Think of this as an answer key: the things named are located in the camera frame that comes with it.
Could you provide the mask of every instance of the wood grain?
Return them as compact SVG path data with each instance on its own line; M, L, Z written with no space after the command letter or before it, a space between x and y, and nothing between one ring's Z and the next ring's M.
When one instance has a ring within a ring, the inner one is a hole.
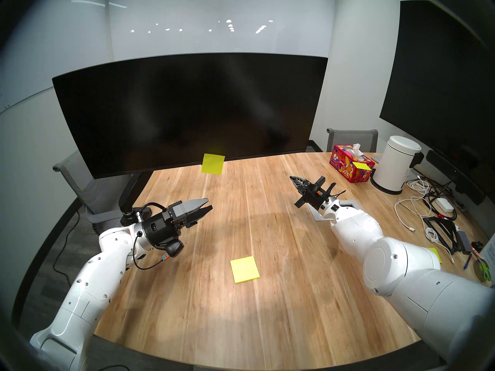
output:
M315 222L289 180L297 175L356 199L386 236L423 247L418 216L399 208L399 196L369 182L350 184L330 164L331 153L299 153L229 161L222 175L201 166L156 171L136 202L163 205L208 197L213 210L182 229L182 253L152 270L132 268L122 279L96 334L133 350L195 365L235 369L321 368L383 355L418 336L383 298L369 293L362 266L344 253L330 224ZM414 195L405 188L401 198ZM426 210L419 205L421 212ZM470 240L486 242L458 211ZM476 281L465 256L452 265L438 248L442 270ZM151 252L148 266L159 260ZM234 284L230 260L254 256L260 278Z

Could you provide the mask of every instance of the yellow sticky note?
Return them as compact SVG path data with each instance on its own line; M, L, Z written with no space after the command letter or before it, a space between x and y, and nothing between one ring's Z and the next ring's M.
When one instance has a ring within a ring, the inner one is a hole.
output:
M252 281L259 278L258 267L253 257L234 259L230 261L232 274L234 274L234 282L241 283Z
M225 156L206 154L203 157L203 164L201 166L201 172L206 174L222 174L223 161Z
M432 250L435 253L435 255L437 256L437 258L440 261L440 263L442 263L442 259L440 259L440 256L438 255L438 251L437 251L436 248L434 248L434 247L427 247L427 249L428 250Z
M352 163L358 169L361 169L361 170L371 170L370 167L366 163L363 163L363 162L352 162Z

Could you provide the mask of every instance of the office chair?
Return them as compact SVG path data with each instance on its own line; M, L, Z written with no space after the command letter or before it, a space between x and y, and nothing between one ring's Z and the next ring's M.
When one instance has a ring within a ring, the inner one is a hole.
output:
M332 151L335 145L354 145L359 143L362 152L376 153L378 130L334 130L327 129L327 151Z
M107 229L122 227L119 198L129 183L131 174L94 179L79 150L74 151L62 162L53 166L61 172L69 186L86 207L88 221L96 234Z

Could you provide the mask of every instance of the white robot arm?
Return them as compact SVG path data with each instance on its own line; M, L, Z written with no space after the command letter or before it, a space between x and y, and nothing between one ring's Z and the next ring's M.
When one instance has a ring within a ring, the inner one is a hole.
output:
M459 350L474 319L483 316L493 290L440 270L436 255L424 247L384 237L378 222L339 200L320 186L291 177L302 195L325 219L342 247L363 265L363 280L373 294L385 298L421 339L446 361Z
M102 252L89 259L76 277L51 325L34 334L30 343L45 352L61 370L86 369L86 348L125 271L153 248L163 250L162 261L184 247L180 230L197 224L212 206L207 198L181 201L162 213L127 227L103 232Z

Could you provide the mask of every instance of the tissue box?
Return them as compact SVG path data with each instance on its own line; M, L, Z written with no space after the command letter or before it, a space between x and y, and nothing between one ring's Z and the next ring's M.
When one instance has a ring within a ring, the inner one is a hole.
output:
M330 164L349 182L366 182L370 178L375 162L365 155L363 155L364 161L358 161L348 150L352 150L352 146L335 145Z

